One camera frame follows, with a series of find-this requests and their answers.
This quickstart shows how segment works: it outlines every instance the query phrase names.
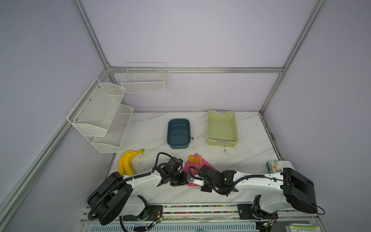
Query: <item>white wire basket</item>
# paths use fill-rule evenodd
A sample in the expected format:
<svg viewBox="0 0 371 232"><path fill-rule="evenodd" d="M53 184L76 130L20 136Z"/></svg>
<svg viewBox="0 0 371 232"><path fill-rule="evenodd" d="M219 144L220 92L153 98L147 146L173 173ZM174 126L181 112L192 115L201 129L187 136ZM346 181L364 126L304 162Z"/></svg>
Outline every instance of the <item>white wire basket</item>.
<svg viewBox="0 0 371 232"><path fill-rule="evenodd" d="M77 104L67 120L100 153L116 153L124 140L134 109L121 104L125 88L100 83L98 79L93 82L94 85L95 89L81 110L76 113Z"/></svg>
<svg viewBox="0 0 371 232"><path fill-rule="evenodd" d="M124 140L134 108L119 104L111 125L104 137L95 137L92 145L100 153L117 153Z"/></svg>
<svg viewBox="0 0 371 232"><path fill-rule="evenodd" d="M166 63L126 63L127 71L121 86L128 94L165 92L166 66Z"/></svg>
<svg viewBox="0 0 371 232"><path fill-rule="evenodd" d="M124 93L121 86L99 83L72 125L83 136L105 136Z"/></svg>

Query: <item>aluminum frame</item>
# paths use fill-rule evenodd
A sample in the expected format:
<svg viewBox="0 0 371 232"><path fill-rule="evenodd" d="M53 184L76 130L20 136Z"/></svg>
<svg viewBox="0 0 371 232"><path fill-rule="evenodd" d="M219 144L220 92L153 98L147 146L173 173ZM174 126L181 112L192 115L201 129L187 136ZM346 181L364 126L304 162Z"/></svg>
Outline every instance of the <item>aluminum frame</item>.
<svg viewBox="0 0 371 232"><path fill-rule="evenodd" d="M125 73L127 68L112 66L109 71L111 73ZM283 67L167 67L168 73L282 73L283 70Z"/></svg>
<svg viewBox="0 0 371 232"><path fill-rule="evenodd" d="M105 79L108 77L108 75L108 69L102 70L98 76L99 81ZM91 85L90 88L85 92L83 97L77 103L77 106L79 107L76 108L76 113L79 112L79 109L84 105L85 101L89 98L91 92L96 86L97 85ZM31 192L32 187L36 184L40 176L45 171L46 167L54 157L59 146L63 143L71 128L72 124L66 119L36 158L36 160L32 163L31 167L17 183L9 196L5 199L4 203L0 207L0 231L4 230L18 209L21 207L22 203Z"/></svg>
<svg viewBox="0 0 371 232"><path fill-rule="evenodd" d="M271 102L273 96L276 94L278 87L282 83L283 79L285 78L288 70L290 69L294 59L296 58L297 54L299 53L301 47L304 44L305 39L308 37L309 32L313 28L314 23L318 19L319 14L321 13L322 9L325 7L327 0L317 0L316 4L314 5L307 21L304 24L302 31L299 34L294 46L291 49L289 56L286 59L285 65L283 66L282 74L278 74L278 77L275 83L272 86L272 89L269 91L267 98L265 99L260 112L264 114L267 110L269 103Z"/></svg>
<svg viewBox="0 0 371 232"><path fill-rule="evenodd" d="M114 73L123 73L126 72L126 67L112 67L107 61L106 56L104 55L103 49L99 43L99 40L94 32L92 24L89 20L89 17L86 13L86 10L83 6L81 0L71 0L72 4L74 5L77 14L83 24L84 29L86 30L90 41L92 42L94 49L96 50L100 61L104 65L103 71L100 73L98 79L101 81L104 78L108 77L112 81L112 83L116 84L116 80L114 78ZM291 67L294 59L296 58L300 48L302 47L305 39L308 36L311 28L313 27L315 21L317 20L319 14L321 13L323 7L325 6L327 0L317 0L314 8L311 11L310 16L308 17L299 37L297 38L295 45L293 46L284 67L168 67L169 73L277 73L278 77L271 88L266 100L262 108L260 109L259 115L264 125L264 128L267 132L267 135L273 145L273 148L276 151L276 154L280 160L284 160L283 156L277 146L277 143L272 135L272 132L269 129L269 126L264 118L263 113L267 109L269 103L271 102L273 96L277 92L278 87L282 83L287 71ZM79 101L78 105L83 105L84 100L88 97L88 93L92 90L88 89L88 91L84 94L84 96ZM47 165L52 160L55 152L58 150L59 146L63 143L66 135L68 134L69 130L72 128L72 125L65 120L61 127L57 130L51 140L48 142L46 147L42 150L39 154L37 159L33 162L31 167L27 170L24 174L22 179L16 185L16 187L12 190L10 195L4 201L4 203L0 206L0 232L4 230L10 220L13 218L17 210L20 208L32 187L38 181L39 177L43 174L44 170L46 169ZM112 155L112 161L110 166L113 164L114 158L116 154Z"/></svg>

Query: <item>black mounting plate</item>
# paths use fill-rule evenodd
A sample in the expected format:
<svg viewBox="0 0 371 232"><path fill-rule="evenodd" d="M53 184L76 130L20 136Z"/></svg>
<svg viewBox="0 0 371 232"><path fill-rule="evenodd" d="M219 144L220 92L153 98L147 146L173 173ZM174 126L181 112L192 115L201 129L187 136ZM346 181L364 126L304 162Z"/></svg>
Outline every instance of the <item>black mounting plate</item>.
<svg viewBox="0 0 371 232"><path fill-rule="evenodd" d="M255 217L252 216L254 213L253 209L251 208L253 204L239 204L237 205L238 208L238 214L240 215L241 220L245 219L256 219ZM274 212L276 219L278 218L278 215L276 212ZM275 219L274 215L272 213L267 213L262 210L260 210L259 217L262 219Z"/></svg>
<svg viewBox="0 0 371 232"><path fill-rule="evenodd" d="M162 216L162 205L151 205L148 217L145 219L145 221L154 221L157 219L158 215ZM138 218L134 215L122 216L122 220L123 221L139 221Z"/></svg>

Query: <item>white marble surface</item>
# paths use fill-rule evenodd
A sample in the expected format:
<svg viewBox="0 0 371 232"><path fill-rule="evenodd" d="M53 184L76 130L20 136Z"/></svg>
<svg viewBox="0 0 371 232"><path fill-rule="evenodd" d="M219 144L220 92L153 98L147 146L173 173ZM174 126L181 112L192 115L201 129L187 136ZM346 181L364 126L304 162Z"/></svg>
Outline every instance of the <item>white marble surface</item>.
<svg viewBox="0 0 371 232"><path fill-rule="evenodd" d="M173 118L186 118L190 121L191 136L194 140L186 149L171 149L166 142L167 124ZM236 112L238 144L235 147L207 145L207 112L167 112L167 113L133 113L122 146L117 153L111 172L117 171L118 161L128 150L144 148L131 162L134 172L141 173L152 168L158 152L166 152L184 162L190 155L198 153L218 171L236 170L245 173L268 173L265 163L277 160L276 153L269 141L263 124L256 112ZM158 164L169 158L160 155ZM141 191L150 203L218 203L251 202L256 191L231 193L228 197L201 192L200 187L171 187L170 183L151 187Z"/></svg>

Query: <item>pink napkin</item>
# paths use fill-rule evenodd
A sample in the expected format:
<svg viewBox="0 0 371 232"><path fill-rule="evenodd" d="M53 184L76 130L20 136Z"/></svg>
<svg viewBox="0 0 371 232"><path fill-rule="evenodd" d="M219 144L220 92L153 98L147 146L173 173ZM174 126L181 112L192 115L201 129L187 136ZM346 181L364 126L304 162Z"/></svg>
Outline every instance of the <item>pink napkin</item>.
<svg viewBox="0 0 371 232"><path fill-rule="evenodd" d="M188 173L188 168L189 168L189 166L194 166L194 167L196 167L196 165L197 165L197 167L196 168L198 168L198 169L200 169L201 167L200 167L200 156L199 156L199 154L194 154L194 156L196 157L198 157L198 162L197 163L195 163L195 162L192 162L192 165L191 165L191 162L189 162L189 160L185 163L185 165L184 165L184 167L183 167L183 169L182 169L182 171L185 171L185 172L187 172L187 174L189 174ZM212 169L214 169L214 170L216 170L213 166L211 166L206 160L204 160L204 158L202 158L202 166L204 166L204 165L206 165L206 166L208 166L208 167L210 167L210 168L212 168ZM199 186L199 185L197 185L197 184L194 184L194 183L188 183L187 184L187 186Z"/></svg>

